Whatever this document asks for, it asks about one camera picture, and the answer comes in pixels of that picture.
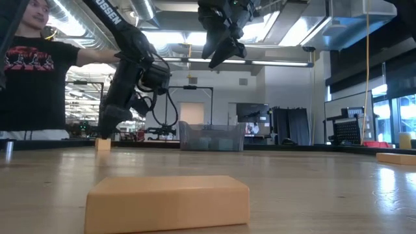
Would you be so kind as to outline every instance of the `window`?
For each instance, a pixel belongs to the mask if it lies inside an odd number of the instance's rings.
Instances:
[[[376,119],[377,139],[379,142],[392,142],[390,106],[389,101],[380,101],[374,104],[374,113],[379,117]]]
[[[416,94],[399,98],[400,131],[411,133],[416,138]]]

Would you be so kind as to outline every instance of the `person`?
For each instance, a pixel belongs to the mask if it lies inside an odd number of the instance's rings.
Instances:
[[[71,66],[115,63],[117,51],[80,49],[42,38],[47,0],[30,0],[5,57],[0,91],[0,139],[61,140],[65,131],[65,78]]]

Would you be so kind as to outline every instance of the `clear plastic bin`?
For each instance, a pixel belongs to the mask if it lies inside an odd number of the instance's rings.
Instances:
[[[179,122],[181,150],[242,151],[246,126],[189,125]]]

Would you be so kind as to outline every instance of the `man's hand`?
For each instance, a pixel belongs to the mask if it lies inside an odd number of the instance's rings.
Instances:
[[[80,49],[78,52],[77,66],[81,67],[91,63],[111,64],[119,62],[120,59],[115,57],[118,51],[104,49],[101,51],[94,49]]]

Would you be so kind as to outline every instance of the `tan foam block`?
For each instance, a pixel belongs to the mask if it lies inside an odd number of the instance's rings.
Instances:
[[[97,151],[109,151],[111,150],[111,139],[101,139],[101,138],[97,138],[96,139],[96,150]]]
[[[249,189],[229,176],[117,177],[86,201],[85,234],[247,224]]]
[[[385,162],[416,166],[416,155],[402,155],[397,153],[377,153],[377,160],[383,163]]]

